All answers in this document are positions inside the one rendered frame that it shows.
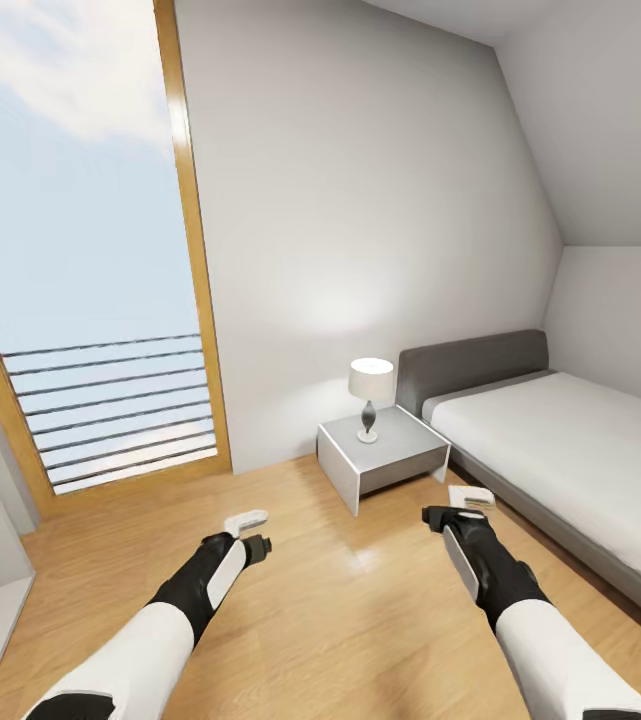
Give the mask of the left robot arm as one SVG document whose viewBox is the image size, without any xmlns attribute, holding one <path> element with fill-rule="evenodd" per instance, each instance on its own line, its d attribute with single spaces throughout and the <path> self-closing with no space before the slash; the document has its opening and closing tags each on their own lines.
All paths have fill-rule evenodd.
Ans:
<svg viewBox="0 0 641 720">
<path fill-rule="evenodd" d="M 21 720 L 161 720 L 193 649 L 243 569 L 272 552 L 265 510 L 226 518 L 120 630 Z"/>
</svg>

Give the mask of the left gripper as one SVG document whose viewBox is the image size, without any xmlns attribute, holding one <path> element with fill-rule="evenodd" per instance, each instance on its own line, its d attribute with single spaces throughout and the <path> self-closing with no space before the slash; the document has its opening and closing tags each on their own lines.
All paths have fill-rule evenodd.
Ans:
<svg viewBox="0 0 641 720">
<path fill-rule="evenodd" d="M 261 534 L 253 535 L 253 537 L 246 537 L 241 539 L 246 551 L 246 561 L 244 569 L 249 565 L 254 565 L 264 561 L 267 557 L 267 553 L 272 552 L 272 544 L 270 540 L 263 539 Z"/>
</svg>

